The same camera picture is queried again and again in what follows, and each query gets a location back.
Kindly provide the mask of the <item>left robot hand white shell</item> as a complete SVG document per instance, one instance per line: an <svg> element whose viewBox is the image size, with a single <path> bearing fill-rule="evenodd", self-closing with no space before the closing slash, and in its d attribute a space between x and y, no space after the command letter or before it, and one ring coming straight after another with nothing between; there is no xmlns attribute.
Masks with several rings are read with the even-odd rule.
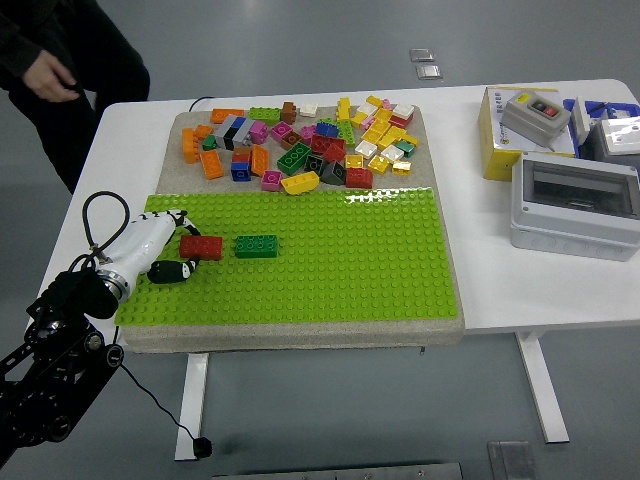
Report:
<svg viewBox="0 0 640 480"><path fill-rule="evenodd" d="M184 210L145 212L106 248L106 259L100 261L97 273L117 298L129 297L141 274L148 274L153 283L177 283L194 272L196 258L183 263L161 261L160 266L153 266L178 227L200 235Z"/></svg>

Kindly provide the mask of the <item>person's right hand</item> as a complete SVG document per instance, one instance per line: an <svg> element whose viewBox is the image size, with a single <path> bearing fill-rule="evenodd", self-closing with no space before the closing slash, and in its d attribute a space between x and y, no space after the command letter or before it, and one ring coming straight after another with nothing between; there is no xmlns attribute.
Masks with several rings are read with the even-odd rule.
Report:
<svg viewBox="0 0 640 480"><path fill-rule="evenodd" d="M64 103L79 98L73 89L76 80L54 55L41 50L22 75L22 81L39 99L51 103Z"/></svg>

